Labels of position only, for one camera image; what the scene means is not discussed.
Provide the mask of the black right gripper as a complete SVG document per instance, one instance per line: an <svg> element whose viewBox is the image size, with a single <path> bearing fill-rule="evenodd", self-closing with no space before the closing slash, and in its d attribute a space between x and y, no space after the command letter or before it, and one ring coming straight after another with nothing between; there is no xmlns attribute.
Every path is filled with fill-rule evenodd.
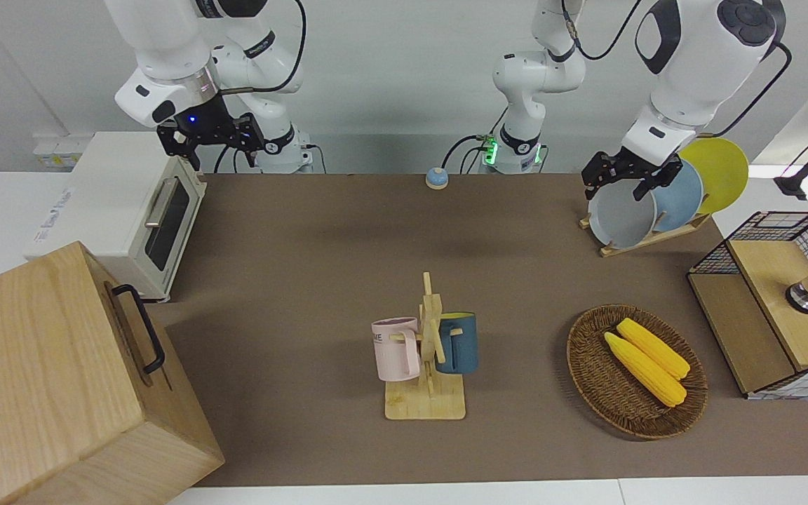
<svg viewBox="0 0 808 505"><path fill-rule="evenodd" d="M257 152L265 149L255 115L233 119L221 95L177 113L177 124L157 125L157 135L167 156L183 158L194 170L200 170L197 146L231 146L244 153L250 168L256 167Z"/></svg>

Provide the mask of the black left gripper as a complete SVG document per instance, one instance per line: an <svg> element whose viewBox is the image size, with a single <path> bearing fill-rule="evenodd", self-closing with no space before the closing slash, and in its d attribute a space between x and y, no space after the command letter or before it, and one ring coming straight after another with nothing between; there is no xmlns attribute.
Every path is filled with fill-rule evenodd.
<svg viewBox="0 0 808 505"><path fill-rule="evenodd" d="M648 162L628 148L621 148L619 153L613 156L605 152L596 152L581 172L581 179L587 201L593 199L604 185L622 180L640 180L633 189L633 198L635 201L641 201L657 187L669 186L680 170L682 159L677 154L658 164Z"/></svg>

